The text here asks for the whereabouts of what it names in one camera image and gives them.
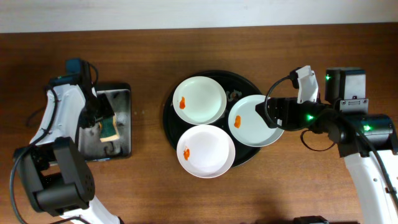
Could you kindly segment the green yellow sponge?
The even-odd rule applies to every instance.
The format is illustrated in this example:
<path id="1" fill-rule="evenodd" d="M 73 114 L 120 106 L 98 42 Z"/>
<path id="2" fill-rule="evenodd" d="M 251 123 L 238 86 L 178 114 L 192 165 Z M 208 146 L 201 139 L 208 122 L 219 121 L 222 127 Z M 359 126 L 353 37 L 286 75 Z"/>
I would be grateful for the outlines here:
<path id="1" fill-rule="evenodd" d="M 106 118 L 99 122 L 99 140 L 101 142 L 116 141 L 120 138 L 117 128 L 116 116 Z"/>

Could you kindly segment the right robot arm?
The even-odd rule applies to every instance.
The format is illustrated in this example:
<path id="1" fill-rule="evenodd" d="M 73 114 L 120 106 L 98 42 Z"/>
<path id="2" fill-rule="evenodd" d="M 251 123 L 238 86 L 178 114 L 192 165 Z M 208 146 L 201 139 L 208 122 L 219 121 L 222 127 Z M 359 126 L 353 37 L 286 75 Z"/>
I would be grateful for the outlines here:
<path id="1" fill-rule="evenodd" d="M 366 73 L 359 67 L 331 67 L 325 99 L 309 66 L 286 77 L 295 98 L 266 97 L 256 113 L 270 128 L 327 134 L 337 146 L 356 187 L 365 223 L 397 223 L 397 130 L 386 114 L 369 114 Z"/>

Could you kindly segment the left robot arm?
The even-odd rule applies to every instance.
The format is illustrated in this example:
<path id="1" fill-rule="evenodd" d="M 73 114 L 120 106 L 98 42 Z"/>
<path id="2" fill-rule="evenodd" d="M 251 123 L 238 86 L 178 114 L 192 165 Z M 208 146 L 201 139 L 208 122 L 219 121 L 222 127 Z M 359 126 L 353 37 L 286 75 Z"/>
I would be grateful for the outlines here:
<path id="1" fill-rule="evenodd" d="M 20 223 L 25 220 L 15 201 L 16 176 L 36 212 L 62 222 L 122 223 L 96 197 L 93 174 L 78 150 L 79 129 L 98 126 L 102 142 L 119 138 L 116 115 L 108 98 L 96 94 L 92 70 L 86 60 L 67 60 L 67 74 L 44 88 L 47 105 L 38 131 L 28 146 L 14 151 L 9 194 Z"/>

